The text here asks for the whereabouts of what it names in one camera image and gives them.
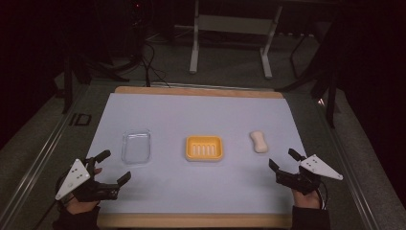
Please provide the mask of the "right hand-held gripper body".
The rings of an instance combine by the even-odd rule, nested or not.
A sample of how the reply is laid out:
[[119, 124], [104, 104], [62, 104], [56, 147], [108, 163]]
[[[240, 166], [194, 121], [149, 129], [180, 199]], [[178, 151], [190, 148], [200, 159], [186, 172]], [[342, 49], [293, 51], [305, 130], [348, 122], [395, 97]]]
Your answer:
[[319, 189], [322, 176], [337, 180], [344, 179], [343, 175], [335, 171], [316, 154], [304, 157], [303, 161], [298, 162], [300, 165], [297, 173], [285, 172], [280, 169], [276, 173], [276, 182], [307, 195]]

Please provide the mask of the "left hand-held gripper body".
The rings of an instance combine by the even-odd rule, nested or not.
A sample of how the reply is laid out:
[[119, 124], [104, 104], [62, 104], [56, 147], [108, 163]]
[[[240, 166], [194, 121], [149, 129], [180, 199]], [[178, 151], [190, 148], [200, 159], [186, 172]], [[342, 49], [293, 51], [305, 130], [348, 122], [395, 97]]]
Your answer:
[[76, 159], [56, 192], [55, 199], [61, 201], [66, 196], [73, 195], [79, 202], [115, 200], [121, 189], [120, 185], [96, 181], [95, 163], [94, 158]]

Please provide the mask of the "beige soap bar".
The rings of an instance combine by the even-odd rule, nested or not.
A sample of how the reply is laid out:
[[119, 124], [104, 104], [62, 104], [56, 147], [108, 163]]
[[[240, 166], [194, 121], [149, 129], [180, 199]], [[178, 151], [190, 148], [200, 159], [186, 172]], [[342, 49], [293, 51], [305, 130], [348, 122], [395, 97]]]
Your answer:
[[254, 151], [256, 153], [268, 152], [268, 145], [266, 144], [264, 134], [261, 131], [252, 131], [250, 133], [250, 138], [253, 141]]

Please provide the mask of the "clear plastic soap box lid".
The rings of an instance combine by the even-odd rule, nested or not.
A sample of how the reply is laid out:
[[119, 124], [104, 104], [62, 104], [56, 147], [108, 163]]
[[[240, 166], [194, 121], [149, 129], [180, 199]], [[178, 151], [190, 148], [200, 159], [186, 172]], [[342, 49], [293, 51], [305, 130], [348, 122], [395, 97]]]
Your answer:
[[150, 132], [148, 129], [130, 130], [124, 134], [122, 161], [129, 166], [146, 164], [150, 158]]

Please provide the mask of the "yellow soap dish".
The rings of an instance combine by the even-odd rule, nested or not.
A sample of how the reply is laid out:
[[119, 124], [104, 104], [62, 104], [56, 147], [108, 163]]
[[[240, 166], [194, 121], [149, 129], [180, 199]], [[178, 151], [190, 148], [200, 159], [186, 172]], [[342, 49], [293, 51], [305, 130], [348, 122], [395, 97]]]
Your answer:
[[218, 136], [189, 136], [186, 139], [185, 157], [189, 161], [220, 161], [223, 158], [222, 139]]

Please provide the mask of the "person's left hand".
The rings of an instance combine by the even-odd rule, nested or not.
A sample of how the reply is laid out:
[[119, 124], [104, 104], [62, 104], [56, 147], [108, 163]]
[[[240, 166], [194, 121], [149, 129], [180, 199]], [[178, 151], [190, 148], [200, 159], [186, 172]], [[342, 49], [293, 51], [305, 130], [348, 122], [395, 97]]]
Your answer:
[[77, 215], [91, 212], [98, 204], [98, 201], [80, 202], [73, 196], [67, 203], [66, 210], [72, 215]]

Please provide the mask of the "person's right hand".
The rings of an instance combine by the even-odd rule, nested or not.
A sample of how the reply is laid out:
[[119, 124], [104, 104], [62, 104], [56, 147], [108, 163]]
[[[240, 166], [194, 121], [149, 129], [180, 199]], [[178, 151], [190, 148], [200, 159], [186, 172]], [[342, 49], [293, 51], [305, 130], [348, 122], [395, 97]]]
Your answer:
[[298, 208], [308, 209], [321, 209], [322, 201], [316, 191], [313, 191], [307, 195], [303, 195], [301, 192], [292, 191], [294, 205]]

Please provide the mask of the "black tripod stand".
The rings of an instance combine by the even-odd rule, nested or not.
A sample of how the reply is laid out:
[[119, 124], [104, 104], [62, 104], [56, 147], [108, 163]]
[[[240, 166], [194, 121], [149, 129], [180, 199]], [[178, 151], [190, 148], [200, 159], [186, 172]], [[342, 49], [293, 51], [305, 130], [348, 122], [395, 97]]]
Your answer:
[[334, 110], [336, 102], [338, 69], [336, 67], [320, 67], [312, 70], [308, 66], [300, 75], [300, 78], [287, 86], [276, 88], [276, 92], [289, 92], [311, 81], [315, 81], [310, 90], [313, 99], [321, 100], [327, 93], [326, 120], [331, 128], [335, 128]]
[[112, 70], [109, 70], [87, 55], [72, 51], [67, 51], [64, 54], [63, 67], [63, 88], [58, 91], [58, 94], [64, 100], [63, 114], [66, 114], [73, 104], [73, 76], [76, 76], [79, 82], [87, 84], [91, 80], [88, 71], [91, 68], [113, 81], [127, 82], [127, 79], [119, 77]]

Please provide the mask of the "pale blue table mat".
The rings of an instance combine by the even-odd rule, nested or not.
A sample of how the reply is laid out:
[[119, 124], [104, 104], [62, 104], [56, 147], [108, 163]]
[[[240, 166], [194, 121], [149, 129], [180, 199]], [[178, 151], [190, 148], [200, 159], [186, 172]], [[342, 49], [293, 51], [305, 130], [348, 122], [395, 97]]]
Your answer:
[[[150, 132], [150, 158], [129, 166], [122, 161], [123, 137], [139, 129]], [[256, 130], [266, 153], [254, 151]], [[223, 158], [189, 161], [186, 139], [194, 135], [220, 137]], [[304, 147], [284, 99], [112, 94], [88, 153], [111, 151], [100, 182], [131, 172], [118, 199], [102, 203], [105, 214], [288, 214], [291, 192], [276, 182], [268, 160], [296, 172], [289, 149]]]

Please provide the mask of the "wooden table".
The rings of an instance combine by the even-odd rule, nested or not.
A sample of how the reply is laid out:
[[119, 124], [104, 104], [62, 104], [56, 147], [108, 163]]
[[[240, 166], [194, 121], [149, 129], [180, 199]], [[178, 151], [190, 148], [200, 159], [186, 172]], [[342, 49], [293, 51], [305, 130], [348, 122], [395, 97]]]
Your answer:
[[[188, 89], [119, 86], [119, 94], [176, 95], [230, 98], [282, 99], [281, 93], [227, 89]], [[100, 214], [101, 228], [194, 228], [194, 227], [268, 227], [287, 228], [290, 214]]]

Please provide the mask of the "black equipment stand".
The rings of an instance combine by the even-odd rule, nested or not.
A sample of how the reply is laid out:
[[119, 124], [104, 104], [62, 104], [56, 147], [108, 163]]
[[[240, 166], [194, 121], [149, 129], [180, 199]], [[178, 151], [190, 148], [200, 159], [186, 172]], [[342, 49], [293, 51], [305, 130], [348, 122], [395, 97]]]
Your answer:
[[129, 0], [129, 17], [134, 35], [134, 48], [130, 60], [132, 63], [138, 64], [142, 59], [144, 46], [144, 0]]

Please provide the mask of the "metal floor rail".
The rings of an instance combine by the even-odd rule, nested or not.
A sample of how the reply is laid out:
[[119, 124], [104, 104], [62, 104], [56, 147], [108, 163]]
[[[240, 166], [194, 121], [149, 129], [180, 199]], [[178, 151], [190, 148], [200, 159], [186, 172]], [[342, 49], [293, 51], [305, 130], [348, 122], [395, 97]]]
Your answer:
[[81, 100], [82, 96], [87, 91], [87, 88], [88, 86], [85, 84], [78, 86], [78, 89], [75, 91], [72, 105], [66, 113], [62, 114], [61, 118], [56, 124], [56, 127], [53, 129], [38, 156], [35, 158], [34, 162], [31, 164], [31, 166], [28, 168], [28, 170], [20, 180], [15, 192], [11, 197], [11, 200], [8, 202], [4, 212], [0, 215], [0, 230], [9, 230], [9, 228], [11, 227], [21, 207], [30, 195], [31, 190], [36, 183], [36, 180], [41, 175], [49, 158], [53, 154], [54, 149], [56, 148], [56, 145], [58, 144], [64, 129], [68, 127], [68, 122], [73, 117], [74, 109], [78, 102]]
[[338, 173], [342, 180], [327, 181], [327, 207], [332, 214], [334, 230], [379, 230], [372, 209], [366, 200], [360, 183], [350, 166], [347, 153], [338, 134], [326, 119], [327, 105], [323, 100], [314, 101], [315, 108], [326, 138], [327, 149], [321, 151], [322, 158]]

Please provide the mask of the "white metal table frame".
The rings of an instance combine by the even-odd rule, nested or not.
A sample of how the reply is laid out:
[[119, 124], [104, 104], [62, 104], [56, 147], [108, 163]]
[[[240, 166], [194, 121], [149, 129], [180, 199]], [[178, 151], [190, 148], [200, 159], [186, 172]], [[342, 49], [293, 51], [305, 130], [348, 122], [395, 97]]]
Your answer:
[[198, 70], [199, 58], [199, 32], [223, 32], [249, 35], [265, 35], [266, 43], [259, 49], [259, 55], [263, 74], [267, 79], [272, 79], [273, 74], [268, 58], [273, 38], [282, 14], [282, 6], [277, 6], [272, 19], [256, 19], [232, 16], [220, 16], [201, 14], [199, 12], [199, 0], [194, 0], [193, 14], [193, 41], [192, 55], [189, 72], [196, 74]]

